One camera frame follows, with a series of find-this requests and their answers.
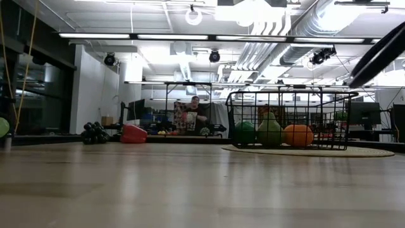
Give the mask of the dark green round fruit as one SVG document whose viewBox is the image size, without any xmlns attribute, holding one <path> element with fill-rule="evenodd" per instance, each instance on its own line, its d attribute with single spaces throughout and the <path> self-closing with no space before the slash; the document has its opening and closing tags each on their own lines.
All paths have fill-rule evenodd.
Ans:
<svg viewBox="0 0 405 228">
<path fill-rule="evenodd" d="M 235 125 L 234 141 L 237 144 L 253 144 L 256 140 L 255 127 L 249 121 L 240 121 Z"/>
</svg>

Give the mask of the green pear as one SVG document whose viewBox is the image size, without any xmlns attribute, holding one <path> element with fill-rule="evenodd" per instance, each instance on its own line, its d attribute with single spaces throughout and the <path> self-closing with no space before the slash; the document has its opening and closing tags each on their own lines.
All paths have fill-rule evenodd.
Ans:
<svg viewBox="0 0 405 228">
<path fill-rule="evenodd" d="M 267 113 L 258 127 L 258 142 L 265 147 L 280 146 L 284 139 L 284 129 L 277 122 L 272 112 Z"/>
</svg>

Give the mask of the red bell pepper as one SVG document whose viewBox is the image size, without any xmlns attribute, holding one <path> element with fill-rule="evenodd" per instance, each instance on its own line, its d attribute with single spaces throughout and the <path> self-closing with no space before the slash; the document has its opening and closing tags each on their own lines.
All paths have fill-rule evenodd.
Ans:
<svg viewBox="0 0 405 228">
<path fill-rule="evenodd" d="M 127 144 L 145 143 L 147 132 L 136 125 L 126 124 L 122 128 L 120 142 Z"/>
</svg>

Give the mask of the orange fruit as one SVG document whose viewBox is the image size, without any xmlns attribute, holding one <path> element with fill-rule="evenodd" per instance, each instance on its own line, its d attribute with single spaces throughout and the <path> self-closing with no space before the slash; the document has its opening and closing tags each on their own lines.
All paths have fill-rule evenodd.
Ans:
<svg viewBox="0 0 405 228">
<path fill-rule="evenodd" d="M 309 146 L 314 140 L 314 134 L 307 125 L 288 125 L 284 128 L 284 143 L 293 147 Z"/>
</svg>

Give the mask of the black grape bunch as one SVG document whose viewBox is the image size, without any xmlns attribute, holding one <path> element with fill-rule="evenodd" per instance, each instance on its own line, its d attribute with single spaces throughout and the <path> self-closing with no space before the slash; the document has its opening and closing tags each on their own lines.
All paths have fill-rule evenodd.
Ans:
<svg viewBox="0 0 405 228">
<path fill-rule="evenodd" d="M 80 136 L 84 144 L 105 144 L 110 139 L 110 136 L 99 122 L 87 122 Z"/>
</svg>

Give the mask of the long green vegetable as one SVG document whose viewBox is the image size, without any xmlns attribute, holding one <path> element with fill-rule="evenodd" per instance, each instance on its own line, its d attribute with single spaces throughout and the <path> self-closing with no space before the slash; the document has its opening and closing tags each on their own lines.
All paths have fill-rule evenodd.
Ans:
<svg viewBox="0 0 405 228">
<path fill-rule="evenodd" d="M 5 118 L 0 117 L 0 139 L 8 134 L 9 129 L 9 122 Z"/>
</svg>

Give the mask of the person with cap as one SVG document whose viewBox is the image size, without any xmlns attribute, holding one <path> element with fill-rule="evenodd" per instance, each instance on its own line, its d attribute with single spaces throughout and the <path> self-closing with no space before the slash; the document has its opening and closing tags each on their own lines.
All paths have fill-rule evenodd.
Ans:
<svg viewBox="0 0 405 228">
<path fill-rule="evenodd" d="M 184 111 L 186 115 L 191 114 L 190 123 L 194 126 L 194 130 L 192 132 L 188 131 L 188 134 L 200 136 L 201 130 L 208 124 L 208 118 L 199 106 L 199 97 L 193 96 L 191 102 L 185 105 Z"/>
</svg>

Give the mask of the patterned cloth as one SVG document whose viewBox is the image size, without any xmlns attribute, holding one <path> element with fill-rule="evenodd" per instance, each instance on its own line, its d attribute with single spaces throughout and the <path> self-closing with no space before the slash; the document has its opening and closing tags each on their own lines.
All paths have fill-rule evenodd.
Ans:
<svg viewBox="0 0 405 228">
<path fill-rule="evenodd" d="M 177 128 L 179 134 L 183 134 L 187 130 L 187 114 L 189 103 L 181 103 L 179 101 L 174 102 L 174 125 Z"/>
</svg>

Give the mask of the black monitor on stand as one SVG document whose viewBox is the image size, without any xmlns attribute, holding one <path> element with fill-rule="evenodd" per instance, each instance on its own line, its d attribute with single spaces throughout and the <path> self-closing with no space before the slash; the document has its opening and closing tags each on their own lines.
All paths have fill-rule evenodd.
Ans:
<svg viewBox="0 0 405 228">
<path fill-rule="evenodd" d="M 132 101 L 127 106 L 127 120 L 140 120 L 144 114 L 145 100 Z"/>
</svg>

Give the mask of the black overhead light bar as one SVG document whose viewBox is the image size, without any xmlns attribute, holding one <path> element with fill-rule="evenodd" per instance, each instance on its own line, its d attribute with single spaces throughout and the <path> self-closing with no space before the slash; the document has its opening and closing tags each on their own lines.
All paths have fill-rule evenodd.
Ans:
<svg viewBox="0 0 405 228">
<path fill-rule="evenodd" d="M 59 33 L 64 39 L 129 40 L 129 41 L 207 41 L 207 42 L 257 42 L 288 44 L 359 44 L 377 43 L 376 37 L 299 37 L 282 35 L 201 35 L 201 34 L 136 34 L 136 33 Z"/>
</svg>

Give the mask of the wide black monitor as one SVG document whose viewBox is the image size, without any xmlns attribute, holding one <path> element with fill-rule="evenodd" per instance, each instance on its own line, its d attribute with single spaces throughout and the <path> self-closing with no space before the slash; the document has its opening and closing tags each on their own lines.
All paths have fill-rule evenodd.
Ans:
<svg viewBox="0 0 405 228">
<path fill-rule="evenodd" d="M 351 125 L 381 124 L 379 103 L 352 102 L 349 112 Z"/>
</svg>

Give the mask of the round woven placemat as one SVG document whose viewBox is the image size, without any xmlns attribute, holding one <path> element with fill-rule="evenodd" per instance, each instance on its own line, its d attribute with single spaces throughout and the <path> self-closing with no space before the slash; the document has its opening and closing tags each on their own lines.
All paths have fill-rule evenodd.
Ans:
<svg viewBox="0 0 405 228">
<path fill-rule="evenodd" d="M 239 153 L 253 153 L 264 155 L 285 156 L 314 156 L 331 158 L 384 158 L 394 156 L 395 153 L 383 149 L 348 147 L 346 150 L 330 149 L 239 149 L 233 145 L 221 147 L 223 150 Z"/>
</svg>

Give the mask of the black screen edge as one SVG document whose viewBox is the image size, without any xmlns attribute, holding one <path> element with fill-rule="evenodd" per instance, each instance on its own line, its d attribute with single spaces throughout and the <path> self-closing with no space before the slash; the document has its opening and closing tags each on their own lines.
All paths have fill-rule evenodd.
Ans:
<svg viewBox="0 0 405 228">
<path fill-rule="evenodd" d="M 394 104 L 391 117 L 392 126 L 397 131 L 396 139 L 405 143 L 405 104 Z"/>
</svg>

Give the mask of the black background frame stand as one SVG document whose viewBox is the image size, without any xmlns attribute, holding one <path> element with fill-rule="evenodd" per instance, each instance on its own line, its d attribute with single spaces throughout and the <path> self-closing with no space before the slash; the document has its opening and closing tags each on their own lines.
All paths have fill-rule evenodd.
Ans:
<svg viewBox="0 0 405 228">
<path fill-rule="evenodd" d="M 200 121 L 205 122 L 206 124 L 211 124 L 211 104 L 212 104 L 212 83 L 210 82 L 192 82 L 192 81 L 183 81 L 183 82 L 165 82 L 164 85 L 166 86 L 165 91 L 165 116 L 168 115 L 168 95 L 174 90 L 177 86 L 193 86 L 193 87 L 201 87 L 204 89 L 207 94 L 209 95 L 209 117 L 205 116 L 197 116 L 197 119 Z"/>
</svg>

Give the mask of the silver air duct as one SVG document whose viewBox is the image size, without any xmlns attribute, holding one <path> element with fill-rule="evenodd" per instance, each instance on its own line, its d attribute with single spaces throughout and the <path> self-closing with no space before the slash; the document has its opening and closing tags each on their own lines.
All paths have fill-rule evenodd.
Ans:
<svg viewBox="0 0 405 228">
<path fill-rule="evenodd" d="M 319 0 L 292 29 L 293 36 L 333 37 L 349 26 L 365 10 L 362 6 L 335 4 L 343 0 Z"/>
</svg>

